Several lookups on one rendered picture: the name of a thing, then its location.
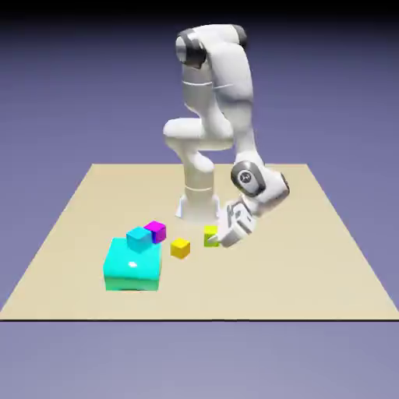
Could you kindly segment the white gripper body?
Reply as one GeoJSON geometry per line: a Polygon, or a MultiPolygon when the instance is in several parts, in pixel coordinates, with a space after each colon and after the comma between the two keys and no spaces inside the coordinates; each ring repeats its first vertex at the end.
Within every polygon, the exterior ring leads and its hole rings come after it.
{"type": "Polygon", "coordinates": [[[256,220],[251,217],[233,218],[228,222],[220,221],[217,227],[217,241],[225,248],[251,235],[255,230],[256,220]]]}

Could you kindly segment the small lime green cube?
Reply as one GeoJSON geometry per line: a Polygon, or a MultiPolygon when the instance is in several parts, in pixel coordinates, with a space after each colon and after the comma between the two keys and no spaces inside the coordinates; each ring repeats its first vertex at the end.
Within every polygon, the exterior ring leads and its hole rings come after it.
{"type": "Polygon", "coordinates": [[[219,243],[208,243],[207,239],[213,235],[217,235],[217,225],[205,225],[203,229],[203,244],[205,247],[218,247],[219,243]]]}

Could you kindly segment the small yellow cube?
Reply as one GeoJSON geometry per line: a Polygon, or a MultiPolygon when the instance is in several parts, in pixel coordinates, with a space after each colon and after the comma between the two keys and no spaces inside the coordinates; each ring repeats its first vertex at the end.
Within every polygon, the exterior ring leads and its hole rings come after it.
{"type": "Polygon", "coordinates": [[[177,238],[171,242],[171,256],[182,260],[190,254],[190,248],[190,241],[183,238],[177,238]]]}

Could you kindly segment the small magenta cube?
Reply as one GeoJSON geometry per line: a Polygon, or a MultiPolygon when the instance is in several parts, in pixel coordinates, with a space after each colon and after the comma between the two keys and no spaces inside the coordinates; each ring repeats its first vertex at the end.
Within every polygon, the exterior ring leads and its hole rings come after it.
{"type": "Polygon", "coordinates": [[[151,221],[144,226],[151,233],[152,242],[158,244],[166,239],[166,225],[159,221],[151,221]]]}

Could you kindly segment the small cyan cube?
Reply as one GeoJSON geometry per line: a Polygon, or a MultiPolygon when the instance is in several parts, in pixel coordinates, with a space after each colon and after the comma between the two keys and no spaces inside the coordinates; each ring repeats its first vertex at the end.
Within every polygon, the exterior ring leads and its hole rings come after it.
{"type": "Polygon", "coordinates": [[[126,233],[127,246],[134,252],[143,252],[153,245],[152,233],[144,227],[136,227],[126,233]]]}

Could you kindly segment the large cyan box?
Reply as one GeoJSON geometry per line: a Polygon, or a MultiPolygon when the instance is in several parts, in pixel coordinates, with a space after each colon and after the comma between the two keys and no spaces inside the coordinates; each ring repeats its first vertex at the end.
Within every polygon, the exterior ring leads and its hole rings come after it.
{"type": "Polygon", "coordinates": [[[113,238],[103,265],[107,291],[157,291],[161,275],[161,244],[142,252],[125,238],[113,238]]]}

